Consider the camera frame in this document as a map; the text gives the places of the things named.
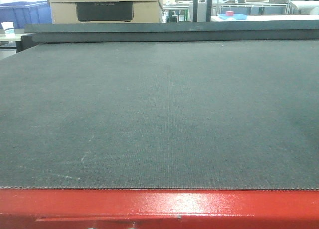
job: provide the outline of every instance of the blue container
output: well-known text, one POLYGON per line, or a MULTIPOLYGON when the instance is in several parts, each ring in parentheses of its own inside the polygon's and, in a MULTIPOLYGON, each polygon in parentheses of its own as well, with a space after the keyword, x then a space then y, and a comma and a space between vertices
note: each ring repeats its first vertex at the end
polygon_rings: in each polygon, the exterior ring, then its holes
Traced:
POLYGON ((51 9, 46 1, 0 4, 0 22, 7 21, 13 21, 16 29, 22 29, 26 24, 52 23, 51 9))

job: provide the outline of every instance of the table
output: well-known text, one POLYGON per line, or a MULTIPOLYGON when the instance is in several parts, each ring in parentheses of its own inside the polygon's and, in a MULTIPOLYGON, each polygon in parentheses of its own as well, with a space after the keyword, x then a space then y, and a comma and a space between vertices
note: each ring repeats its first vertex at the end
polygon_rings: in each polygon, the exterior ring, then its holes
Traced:
POLYGON ((318 49, 315 39, 78 42, 4 59, 0 222, 317 228, 318 49))
MULTIPOLYGON (((211 17, 211 21, 228 21, 228 20, 220 19, 217 16, 211 17)), ((318 15, 261 15, 261 16, 247 16, 247 19, 244 21, 296 21, 296 20, 319 20, 319 16, 318 15)))
POLYGON ((22 36, 24 36, 26 34, 16 34, 15 36, 6 36, 5 34, 0 34, 0 42, 1 41, 14 41, 15 42, 15 46, 0 46, 0 50, 1 49, 16 49, 17 52, 20 52, 23 50, 23 46, 22 46, 22 36))

